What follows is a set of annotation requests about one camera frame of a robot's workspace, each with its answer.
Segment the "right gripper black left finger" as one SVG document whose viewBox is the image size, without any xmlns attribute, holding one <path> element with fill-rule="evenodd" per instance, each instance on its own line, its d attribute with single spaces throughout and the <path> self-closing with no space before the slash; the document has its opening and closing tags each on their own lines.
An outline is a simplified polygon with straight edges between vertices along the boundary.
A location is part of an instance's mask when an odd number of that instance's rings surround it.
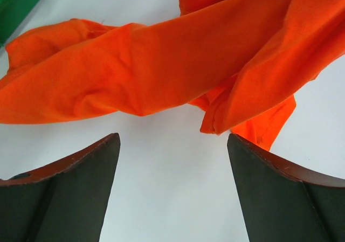
<svg viewBox="0 0 345 242">
<path fill-rule="evenodd" d="M 120 152 L 112 133 L 1 180 L 1 241 L 99 241 Z"/>
</svg>

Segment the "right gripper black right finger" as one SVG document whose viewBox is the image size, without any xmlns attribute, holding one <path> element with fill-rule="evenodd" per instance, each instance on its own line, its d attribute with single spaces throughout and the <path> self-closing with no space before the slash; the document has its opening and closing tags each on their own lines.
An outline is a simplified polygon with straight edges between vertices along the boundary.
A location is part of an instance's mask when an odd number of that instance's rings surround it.
<svg viewBox="0 0 345 242">
<path fill-rule="evenodd" d="M 250 241 L 344 241 L 344 180 L 230 134 L 229 159 Z"/>
</svg>

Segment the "orange t shirt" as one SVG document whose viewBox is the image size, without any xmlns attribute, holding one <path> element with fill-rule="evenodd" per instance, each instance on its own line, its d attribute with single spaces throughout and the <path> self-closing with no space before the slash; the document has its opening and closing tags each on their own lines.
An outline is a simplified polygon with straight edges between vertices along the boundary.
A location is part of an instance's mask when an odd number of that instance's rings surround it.
<svg viewBox="0 0 345 242">
<path fill-rule="evenodd" d="M 121 27 L 71 19 L 8 43 L 1 123 L 146 116 L 186 103 L 201 132 L 270 149 L 294 93 L 344 55 L 344 0 L 179 0 L 178 18 Z"/>
</svg>

